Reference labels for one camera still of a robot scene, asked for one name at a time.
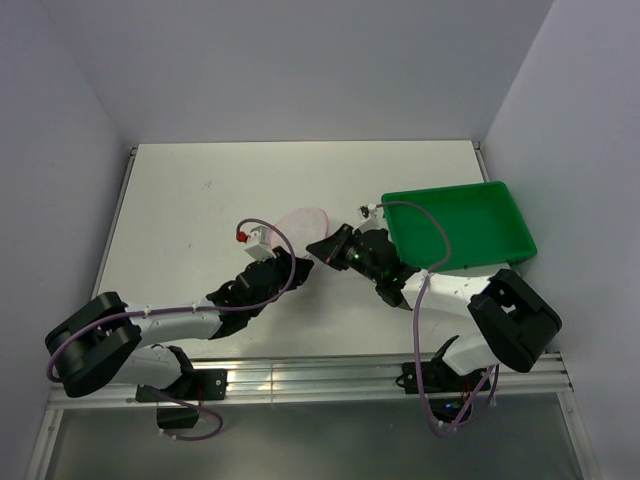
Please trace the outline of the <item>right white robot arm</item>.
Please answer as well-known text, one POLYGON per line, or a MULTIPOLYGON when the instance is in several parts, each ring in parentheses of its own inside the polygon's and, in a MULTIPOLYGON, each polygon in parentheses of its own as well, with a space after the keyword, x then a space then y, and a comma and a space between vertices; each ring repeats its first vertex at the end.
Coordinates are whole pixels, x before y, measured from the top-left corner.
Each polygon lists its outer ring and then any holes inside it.
POLYGON ((307 252, 329 267, 372 281, 389 306, 422 307, 472 319, 478 330, 448 339, 422 368, 427 392, 452 391, 490 366, 529 372, 562 328, 559 315, 511 269, 491 276, 431 273, 403 262, 385 229, 344 224, 307 252))

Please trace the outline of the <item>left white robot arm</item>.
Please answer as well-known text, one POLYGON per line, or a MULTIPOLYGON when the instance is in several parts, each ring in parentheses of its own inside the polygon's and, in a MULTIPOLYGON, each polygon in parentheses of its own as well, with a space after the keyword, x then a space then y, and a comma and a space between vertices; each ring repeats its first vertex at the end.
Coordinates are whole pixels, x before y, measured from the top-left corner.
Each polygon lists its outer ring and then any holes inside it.
POLYGON ((135 306, 114 291, 102 293, 46 336, 47 378, 62 384, 70 398, 110 383, 133 383, 183 399, 193 391, 195 375, 176 341, 217 340, 241 331, 267 305, 303 285, 313 266, 278 247, 273 257, 250 263, 189 304, 135 306))

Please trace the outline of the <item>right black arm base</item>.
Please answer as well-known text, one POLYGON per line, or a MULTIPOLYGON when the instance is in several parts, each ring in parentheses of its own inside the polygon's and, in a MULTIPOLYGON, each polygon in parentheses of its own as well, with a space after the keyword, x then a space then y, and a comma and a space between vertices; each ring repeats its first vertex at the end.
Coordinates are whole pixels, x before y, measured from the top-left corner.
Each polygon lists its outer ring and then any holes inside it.
POLYGON ((458 376, 439 360, 421 363, 423 389, 429 397, 432 414, 438 421, 452 423, 462 411, 473 390, 495 393, 495 385, 487 378, 486 369, 474 370, 466 376, 458 376))

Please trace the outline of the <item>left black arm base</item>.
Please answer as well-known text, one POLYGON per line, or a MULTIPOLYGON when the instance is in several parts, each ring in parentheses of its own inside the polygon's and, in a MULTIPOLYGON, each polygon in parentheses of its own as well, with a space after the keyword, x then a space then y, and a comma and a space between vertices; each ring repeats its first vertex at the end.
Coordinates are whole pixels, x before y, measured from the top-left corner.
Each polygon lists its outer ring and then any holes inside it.
POLYGON ((222 431, 222 416, 206 403, 224 400, 226 387, 225 369, 194 370, 165 389, 138 385, 134 399, 137 403, 156 404, 156 424, 162 434, 181 441, 200 441, 222 431), (212 420, 214 429, 193 434, 199 420, 212 420))

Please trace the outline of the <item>mesh laundry bag pink trim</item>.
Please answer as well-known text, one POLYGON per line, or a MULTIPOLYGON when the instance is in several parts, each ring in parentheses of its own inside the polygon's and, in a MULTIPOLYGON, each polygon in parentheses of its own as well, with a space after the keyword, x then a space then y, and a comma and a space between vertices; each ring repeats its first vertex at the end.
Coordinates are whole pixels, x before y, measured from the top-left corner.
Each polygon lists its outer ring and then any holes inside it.
POLYGON ((310 259, 309 244, 324 240, 329 235, 329 217, 325 210, 303 207, 279 219, 275 227, 289 240, 297 257, 310 259))

